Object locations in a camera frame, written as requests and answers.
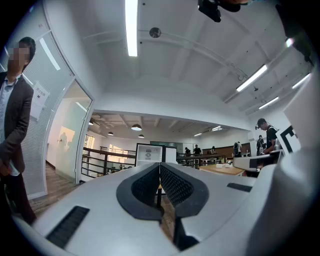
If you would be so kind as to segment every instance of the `man in black t-shirt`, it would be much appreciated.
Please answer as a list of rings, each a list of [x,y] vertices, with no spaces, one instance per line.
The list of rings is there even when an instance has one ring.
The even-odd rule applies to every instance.
[[[264,154],[269,154],[274,150],[276,133],[277,130],[271,125],[267,124],[267,121],[264,118],[260,118],[257,122],[258,127],[261,130],[266,131],[266,149],[263,151]]]
[[[190,155],[191,155],[190,149],[187,148],[187,147],[185,147],[185,154],[184,154],[184,156],[185,156],[185,157],[190,157]]]
[[[195,145],[195,148],[193,149],[193,152],[195,155],[201,154],[201,148],[198,147],[198,145]]]

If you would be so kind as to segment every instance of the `wooden floor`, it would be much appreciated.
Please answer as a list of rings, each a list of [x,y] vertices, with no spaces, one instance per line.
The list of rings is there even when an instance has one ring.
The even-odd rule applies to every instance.
[[[56,174],[56,170],[47,164],[45,165],[45,176],[48,194],[29,200],[30,206],[37,217],[77,187],[76,184]]]
[[[45,212],[51,205],[73,191],[77,186],[80,186],[56,174],[56,171],[47,164],[45,166],[45,173],[48,194],[29,200],[30,206],[37,217]],[[160,226],[168,239],[172,241],[175,231],[175,209],[167,196],[162,196],[161,207],[164,209],[164,215],[162,216]]]

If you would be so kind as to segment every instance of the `white shirt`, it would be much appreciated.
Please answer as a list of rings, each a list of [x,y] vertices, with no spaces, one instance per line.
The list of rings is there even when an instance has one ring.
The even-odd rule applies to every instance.
[[[7,104],[10,98],[10,95],[14,89],[15,84],[18,82],[18,79],[21,77],[21,74],[18,75],[14,82],[8,83],[8,78],[5,77],[2,87],[0,89],[0,143],[3,143],[6,140],[5,136],[5,118],[6,118],[6,109]],[[11,176],[18,176],[20,172],[14,167],[14,164],[10,160],[9,162],[12,172]]]

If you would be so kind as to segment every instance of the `dark trousers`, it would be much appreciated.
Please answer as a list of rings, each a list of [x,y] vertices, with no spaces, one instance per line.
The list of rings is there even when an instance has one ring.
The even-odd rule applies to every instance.
[[[31,225],[36,219],[36,215],[30,207],[22,174],[1,176],[0,193],[3,194],[5,194],[4,184],[6,184],[8,190],[9,200],[14,202],[17,211],[22,215],[25,222]]]

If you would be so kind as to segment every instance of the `doorway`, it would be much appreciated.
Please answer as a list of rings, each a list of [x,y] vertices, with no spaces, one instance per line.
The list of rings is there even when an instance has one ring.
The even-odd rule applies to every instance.
[[[59,104],[49,133],[46,162],[72,183],[76,182],[77,149],[91,102],[74,79]]]

